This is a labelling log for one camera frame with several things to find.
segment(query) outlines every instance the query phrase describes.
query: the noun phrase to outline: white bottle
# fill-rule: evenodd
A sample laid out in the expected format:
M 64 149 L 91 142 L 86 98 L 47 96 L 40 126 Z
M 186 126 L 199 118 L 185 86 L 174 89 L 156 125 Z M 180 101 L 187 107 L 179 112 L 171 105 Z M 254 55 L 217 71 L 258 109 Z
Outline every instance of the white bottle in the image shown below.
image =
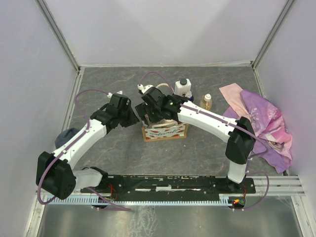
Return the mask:
M 191 82 L 189 79 L 181 79 L 176 81 L 176 85 L 174 88 L 174 94 L 185 96 L 188 91 L 191 90 Z
M 202 96 L 201 102 L 199 106 L 205 110 L 211 110 L 212 108 L 212 96 L 210 94 L 206 94 Z

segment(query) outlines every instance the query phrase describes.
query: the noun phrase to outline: cable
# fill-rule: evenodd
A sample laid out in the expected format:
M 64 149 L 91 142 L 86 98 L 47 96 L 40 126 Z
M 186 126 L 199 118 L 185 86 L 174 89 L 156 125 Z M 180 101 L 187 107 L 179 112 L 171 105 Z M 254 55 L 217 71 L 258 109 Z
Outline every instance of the cable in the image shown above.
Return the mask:
M 218 117 L 216 117 L 216 116 L 214 116 L 214 115 L 212 115 L 212 114 L 209 114 L 209 113 L 207 113 L 207 112 L 198 111 L 198 109 L 191 108 L 191 107 L 186 106 L 186 105 L 183 105 L 183 104 L 181 104 L 181 106 L 184 107 L 184 108 L 186 108 L 186 109 L 189 109 L 189 110 L 192 110 L 192 111 L 195 111 L 195 112 L 199 112 L 200 114 L 209 116 L 209 117 L 211 117 L 211 118 L 213 118 L 213 119 L 216 119 L 216 120 L 218 120 L 218 121 L 220 121 L 220 122 L 222 122 L 222 123 L 226 123 L 227 125 L 232 126 L 232 127 L 236 128 L 236 129 L 239 129 L 240 131 L 246 133 L 247 135 L 251 136 L 252 138 L 254 138 L 255 140 L 259 141 L 262 145 L 265 146 L 266 150 L 265 150 L 264 152 L 260 152 L 260 153 L 253 154 L 253 155 L 249 156 L 248 159 L 251 159 L 251 158 L 253 158 L 253 157 L 255 157 L 255 156 L 261 156 L 261 155 L 263 155 L 263 154 L 265 154 L 265 153 L 268 152 L 269 145 L 268 145 L 268 144 L 265 144 L 265 143 L 264 143 L 264 140 L 258 138 L 257 136 L 255 136 L 255 135 L 252 134 L 251 132 L 247 131 L 246 129 L 244 129 L 244 128 L 242 128 L 242 127 L 239 127 L 238 125 L 235 125 L 235 124 L 232 124 L 232 123 L 227 123 L 226 120 L 223 120 L 223 119 L 221 119 L 221 118 L 218 118 Z M 259 174 L 259 173 L 264 174 L 264 175 L 266 176 L 266 178 L 267 178 L 267 189 L 266 189 L 266 192 L 265 192 L 265 194 L 263 195 L 262 199 L 260 199 L 260 201 L 258 201 L 256 204 L 254 204 L 254 205 L 252 205 L 252 206 L 249 206 L 249 207 L 246 207 L 246 208 L 243 208 L 243 209 L 236 209 L 236 210 L 241 211 L 241 210 L 248 210 L 248 209 L 254 208 L 254 207 L 256 207 L 258 204 L 260 204 L 261 202 L 263 202 L 263 200 L 266 198 L 266 196 L 267 196 L 267 194 L 268 194 L 268 191 L 269 191 L 269 186 L 270 186 L 270 181 L 269 181 L 269 177 L 268 177 L 267 173 L 264 172 L 264 171 L 258 171 L 258 172 L 255 172 L 255 173 L 252 173 L 252 174 L 248 174 L 248 175 L 256 175 L 256 174 Z
M 108 187 L 111 189 L 111 199 L 113 199 L 113 198 L 112 198 L 112 196 L 113 196 L 113 191 L 115 192 L 115 199 L 114 199 L 114 201 L 116 201 L 116 200 L 118 199 L 118 193 L 117 193 L 117 191 L 113 188 L 113 185 L 112 185 L 112 184 L 110 184 Z
M 87 131 L 90 129 L 90 119 L 89 119 L 89 117 L 87 116 L 87 114 L 79 107 L 78 102 L 77 102 L 78 96 L 80 96 L 82 93 L 87 92 L 87 91 L 99 91 L 99 92 L 104 93 L 104 94 L 106 94 L 106 95 L 109 94 L 108 92 L 104 92 L 104 91 L 99 90 L 99 89 L 88 89 L 88 90 L 83 90 L 83 91 L 79 92 L 79 93 L 75 96 L 75 101 L 74 101 L 74 102 L 75 102 L 75 107 L 78 109 L 78 111 L 79 111 L 79 112 L 84 116 L 84 118 L 86 119 L 86 121 L 87 121 L 87 127 L 86 127 L 86 130 L 83 131 L 82 134 L 80 134 L 74 141 L 72 141 L 58 156 L 56 156 L 56 157 L 53 159 L 53 161 L 52 161 L 52 162 L 47 166 L 47 168 L 45 169 L 43 175 L 41 176 L 41 178 L 40 178 L 40 180 L 39 180 L 39 185 L 38 185 L 38 201 L 39 201 L 39 203 L 42 204 L 42 205 L 49 204 L 50 202 L 52 202 L 52 201 L 56 198 L 56 197 L 53 197 L 53 198 L 51 198 L 51 199 L 48 200 L 48 201 L 43 201 L 43 200 L 41 199 L 41 196 L 40 196 L 41 187 L 42 187 L 42 185 L 43 185 L 44 179 L 45 179 L 45 177 L 46 177 L 48 171 L 49 171 L 50 168 L 56 163 L 56 161 L 57 161 L 60 157 L 62 157 L 62 155 L 65 154 L 65 153 L 69 150 L 69 148 L 71 148 L 77 141 L 79 141 L 79 140 L 87 133 Z M 101 195 L 99 195 L 95 190 L 91 190 L 91 191 L 94 192 L 96 195 L 101 196 Z M 129 209 L 129 208 L 122 207 L 120 210 L 130 210 L 130 209 Z
M 264 201 L 264 199 L 266 199 L 268 191 L 269 191 L 269 186 L 270 186 L 270 180 L 269 180 L 268 174 L 266 172 L 264 172 L 264 171 L 258 171 L 258 172 L 254 172 L 254 173 L 249 174 L 249 175 L 253 176 L 253 175 L 256 175 L 256 174 L 264 174 L 266 176 L 266 178 L 267 178 L 267 189 L 266 189 L 265 194 L 260 199 L 260 201 L 258 201 L 256 204 L 253 204 L 252 206 L 245 207 L 243 209 L 235 209 L 234 211 L 243 211 L 243 210 L 252 209 L 252 208 L 256 207 L 257 205 L 259 205 L 260 203 L 262 203 Z
M 107 200 L 106 198 L 102 197 L 97 191 L 95 191 L 92 187 L 87 187 L 86 189 L 89 189 L 90 191 L 95 193 L 100 199 L 107 202 L 108 204 L 118 207 L 118 208 L 111 208 L 111 209 L 105 209 L 105 210 L 109 210 L 109 211 L 130 211 L 131 210 L 129 208 L 116 205 L 113 202 Z
M 168 86 L 169 87 L 169 85 L 167 83 L 161 83 L 161 84 L 157 85 L 156 88 L 159 88 L 159 87 L 162 87 L 162 86 Z
M 251 159 L 251 158 L 253 158 L 253 157 L 255 157 L 255 156 L 261 156 L 261 155 L 263 155 L 263 154 L 265 154 L 265 153 L 268 152 L 269 146 L 264 143 L 264 140 L 260 139 L 259 137 L 257 137 L 256 135 L 252 134 L 251 132 L 247 131 L 246 129 L 244 129 L 244 128 L 242 128 L 242 127 L 239 127 L 238 125 L 235 125 L 235 124 L 232 124 L 232 123 L 227 123 L 227 121 L 224 120 L 224 119 L 218 118 L 218 117 L 216 117 L 216 116 L 214 116 L 214 115 L 212 115 L 212 114 L 209 114 L 209 113 L 207 113 L 207 112 L 204 112 L 204 111 L 199 111 L 198 109 L 189 107 L 189 106 L 187 106 L 187 105 L 181 104 L 181 107 L 186 108 L 186 109 L 189 109 L 189 110 L 192 110 L 192 111 L 195 111 L 195 112 L 198 112 L 199 114 L 203 114 L 203 115 L 209 116 L 209 117 L 211 117 L 212 119 L 216 119 L 216 120 L 218 120 L 218 121 L 220 121 L 220 122 L 222 122 L 222 123 L 227 124 L 228 126 L 234 127 L 234 128 L 236 128 L 236 129 L 238 129 L 238 130 L 240 130 L 240 131 L 246 133 L 247 135 L 249 135 L 250 137 L 252 137 L 252 138 L 254 138 L 255 140 L 259 141 L 262 145 L 265 146 L 266 150 L 265 150 L 264 152 L 260 152 L 260 153 L 253 154 L 253 155 L 249 156 L 249 159 Z
M 243 192 L 243 196 L 242 196 L 242 197 L 245 198 L 245 197 L 246 197 L 246 194 L 247 194 L 246 186 L 243 187 L 243 191 L 244 191 L 244 192 Z
M 149 74 L 157 74 L 158 76 L 160 76 L 160 77 L 168 84 L 168 86 L 170 87 L 170 90 L 171 90 L 172 93 L 174 94 L 174 89 L 173 89 L 173 87 L 171 86 L 170 82 L 167 80 L 167 78 L 166 78 L 164 75 L 160 74 L 159 72 L 155 72 L 155 71 L 146 72 L 146 73 L 142 76 L 142 78 L 140 79 L 139 85 L 142 84 L 143 79 L 144 79 L 147 75 L 149 75 Z

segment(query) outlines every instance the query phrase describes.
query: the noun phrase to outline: black bottle cap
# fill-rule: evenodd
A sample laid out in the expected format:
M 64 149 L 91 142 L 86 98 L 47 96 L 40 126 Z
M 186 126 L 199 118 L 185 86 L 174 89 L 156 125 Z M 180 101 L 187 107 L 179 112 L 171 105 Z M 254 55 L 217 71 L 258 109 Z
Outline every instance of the black bottle cap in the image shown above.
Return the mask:
M 187 80 L 186 79 L 181 79 L 180 80 L 180 84 L 181 85 L 186 85 L 187 84 Z

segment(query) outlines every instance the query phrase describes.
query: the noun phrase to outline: small glass bottle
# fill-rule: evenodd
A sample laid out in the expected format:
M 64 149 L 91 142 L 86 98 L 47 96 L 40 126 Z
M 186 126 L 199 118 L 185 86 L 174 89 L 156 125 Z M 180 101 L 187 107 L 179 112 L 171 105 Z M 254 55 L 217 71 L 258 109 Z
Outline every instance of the small glass bottle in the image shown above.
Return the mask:
M 199 106 L 205 110 L 211 110 L 212 108 L 212 96 L 210 94 L 206 94 L 202 96 L 201 102 Z

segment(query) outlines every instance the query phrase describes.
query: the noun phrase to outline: gray object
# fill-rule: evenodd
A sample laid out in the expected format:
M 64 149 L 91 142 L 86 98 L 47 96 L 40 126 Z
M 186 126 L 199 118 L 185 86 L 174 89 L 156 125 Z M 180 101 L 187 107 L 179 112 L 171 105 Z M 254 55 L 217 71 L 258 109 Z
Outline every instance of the gray object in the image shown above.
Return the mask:
M 55 140 L 55 147 L 58 149 L 62 147 L 64 144 L 66 144 L 70 139 L 73 138 L 77 133 L 79 132 L 78 129 L 71 127 L 67 130 L 63 131 L 58 135 L 58 137 Z

